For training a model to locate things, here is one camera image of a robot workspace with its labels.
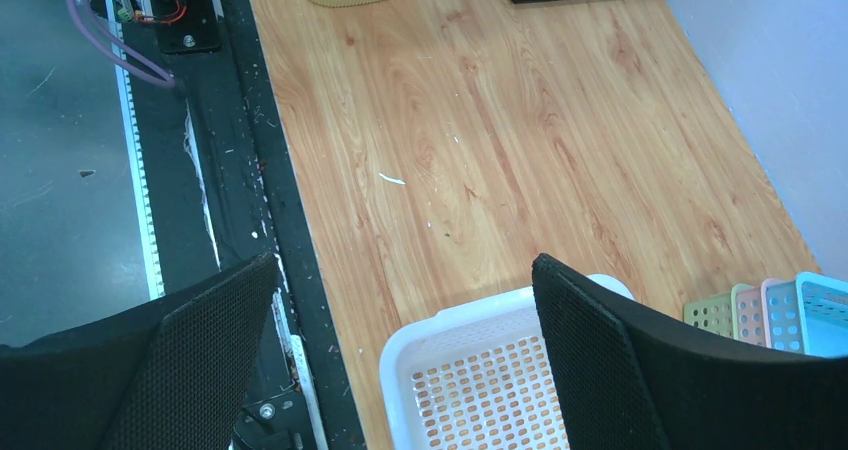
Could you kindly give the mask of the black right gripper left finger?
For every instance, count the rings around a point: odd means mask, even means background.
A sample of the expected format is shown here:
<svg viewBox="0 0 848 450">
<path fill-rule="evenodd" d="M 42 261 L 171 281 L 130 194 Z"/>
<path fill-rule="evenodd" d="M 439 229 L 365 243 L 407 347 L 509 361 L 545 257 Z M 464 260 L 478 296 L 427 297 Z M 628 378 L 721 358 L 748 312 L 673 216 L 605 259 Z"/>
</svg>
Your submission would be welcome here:
<svg viewBox="0 0 848 450">
<path fill-rule="evenodd" d="M 263 254 L 110 317 L 1 349 L 5 449 L 225 449 L 272 296 Z"/>
</svg>

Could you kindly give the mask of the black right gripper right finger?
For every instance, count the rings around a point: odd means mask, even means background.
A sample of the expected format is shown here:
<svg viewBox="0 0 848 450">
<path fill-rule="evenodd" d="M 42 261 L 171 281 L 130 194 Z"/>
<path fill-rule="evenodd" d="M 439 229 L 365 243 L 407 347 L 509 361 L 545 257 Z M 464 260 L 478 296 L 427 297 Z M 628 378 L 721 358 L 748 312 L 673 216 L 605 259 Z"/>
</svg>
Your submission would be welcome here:
<svg viewBox="0 0 848 450">
<path fill-rule="evenodd" d="M 532 288 L 573 449 L 843 449 L 847 361 L 697 329 L 547 254 Z"/>
</svg>

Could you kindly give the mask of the large white perforated basket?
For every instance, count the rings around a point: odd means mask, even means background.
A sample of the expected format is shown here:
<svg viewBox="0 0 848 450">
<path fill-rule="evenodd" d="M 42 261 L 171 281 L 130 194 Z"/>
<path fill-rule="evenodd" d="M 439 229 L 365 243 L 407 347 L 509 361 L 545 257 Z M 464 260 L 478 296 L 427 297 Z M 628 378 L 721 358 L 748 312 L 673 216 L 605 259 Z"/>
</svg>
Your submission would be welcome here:
<svg viewBox="0 0 848 450">
<path fill-rule="evenodd" d="M 531 287 L 402 327 L 379 375 L 396 449 L 569 446 Z"/>
</svg>

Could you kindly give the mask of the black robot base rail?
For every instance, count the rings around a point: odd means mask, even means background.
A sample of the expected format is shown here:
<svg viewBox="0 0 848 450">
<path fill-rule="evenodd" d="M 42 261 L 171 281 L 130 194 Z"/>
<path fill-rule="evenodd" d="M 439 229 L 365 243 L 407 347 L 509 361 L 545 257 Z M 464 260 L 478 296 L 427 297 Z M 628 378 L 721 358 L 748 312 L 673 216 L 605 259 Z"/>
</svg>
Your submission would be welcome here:
<svg viewBox="0 0 848 450">
<path fill-rule="evenodd" d="M 120 73 L 151 293 L 257 254 L 278 284 L 236 448 L 362 449 L 362 429 L 250 0 L 95 0 L 173 89 Z"/>
</svg>

